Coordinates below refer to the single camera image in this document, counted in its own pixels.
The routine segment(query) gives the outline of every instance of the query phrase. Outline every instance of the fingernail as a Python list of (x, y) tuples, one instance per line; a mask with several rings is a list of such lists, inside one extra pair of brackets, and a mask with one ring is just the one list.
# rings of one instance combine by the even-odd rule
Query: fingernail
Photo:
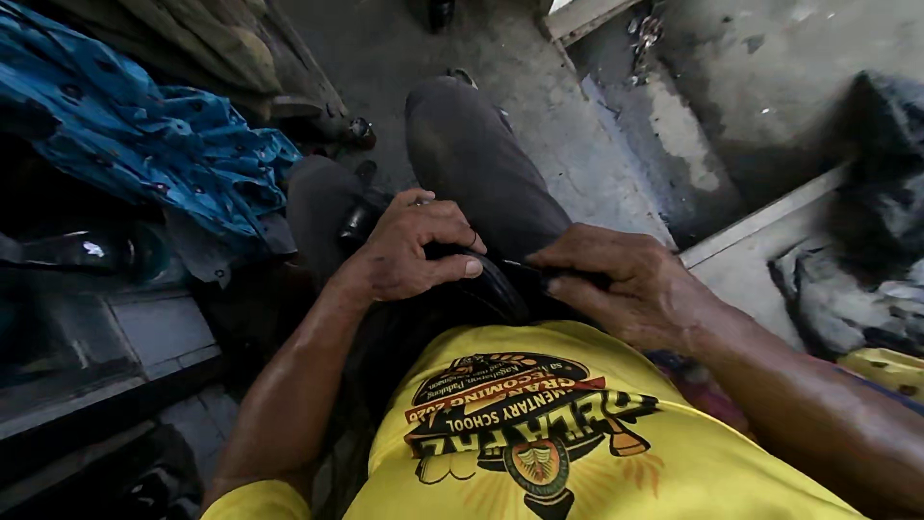
[(541, 280), (542, 292), (552, 296), (558, 291), (558, 288), (561, 286), (561, 283), (562, 283), (561, 280), (559, 280), (558, 278), (542, 277), (542, 280)]
[(473, 279), (481, 274), (481, 262), (469, 260), (465, 263), (465, 278)]

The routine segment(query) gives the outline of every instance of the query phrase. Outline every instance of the printed logo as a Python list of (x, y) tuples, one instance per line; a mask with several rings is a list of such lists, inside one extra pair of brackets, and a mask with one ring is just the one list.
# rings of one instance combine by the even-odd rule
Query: printed logo
[(405, 412), (405, 436), (418, 480), (467, 480), (478, 468), (506, 472), (526, 491), (524, 504), (542, 520), (567, 518), (575, 494), (572, 464), (606, 442), (614, 457), (642, 455), (626, 479), (654, 496), (663, 462), (626, 424), (658, 412), (649, 395), (606, 390), (582, 364), (535, 353), (473, 354), (425, 380)]

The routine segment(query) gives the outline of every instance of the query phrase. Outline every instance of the concrete floor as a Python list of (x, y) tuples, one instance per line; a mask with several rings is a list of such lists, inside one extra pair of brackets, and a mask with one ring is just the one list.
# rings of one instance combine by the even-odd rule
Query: concrete floor
[(600, 92), (613, 132), (626, 137), (658, 212), (677, 246), (685, 249), (746, 212), (670, 73), (651, 59), (647, 80), (638, 85), (630, 81), (635, 38), (626, 28), (633, 18), (644, 16), (639, 11), (642, 6), (605, 22), (567, 51), (578, 75), (586, 75), (585, 85), (592, 82)]
[(659, 54), (750, 209), (836, 162), (864, 68), (924, 80), (919, 0), (667, 2)]
[(466, 68), (509, 113), (524, 150), (576, 221), (672, 241), (625, 139), (607, 132), (599, 105), (545, 41), (529, 0), (459, 0), (445, 34), (431, 35), (418, 0), (280, 0), (346, 105), (370, 120), (376, 183), (415, 184), (405, 150), (404, 100), (421, 79)]

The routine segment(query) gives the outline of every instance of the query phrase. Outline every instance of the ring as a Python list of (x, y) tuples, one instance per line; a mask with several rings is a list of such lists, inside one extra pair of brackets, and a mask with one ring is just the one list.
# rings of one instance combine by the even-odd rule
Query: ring
[(469, 245), (465, 246), (466, 249), (471, 249), (471, 246), (475, 245), (475, 242), (477, 242), (477, 241), (478, 241), (478, 232), (475, 231), (475, 238), (471, 239), (471, 243), (470, 243)]

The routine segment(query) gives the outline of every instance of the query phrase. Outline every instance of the yellow t-shirt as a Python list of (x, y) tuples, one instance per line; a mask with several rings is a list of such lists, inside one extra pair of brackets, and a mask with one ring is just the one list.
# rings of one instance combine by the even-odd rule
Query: yellow t-shirt
[[(251, 486), (225, 495), (203, 520), (243, 518), (225, 512)], [(283, 497), (249, 494), (257, 502)], [(260, 518), (307, 518), (304, 511)], [(448, 331), (395, 394), (372, 444), (369, 481), (346, 518), (434, 517), (860, 515), (692, 408), (623, 342), (576, 322), (548, 322)]]

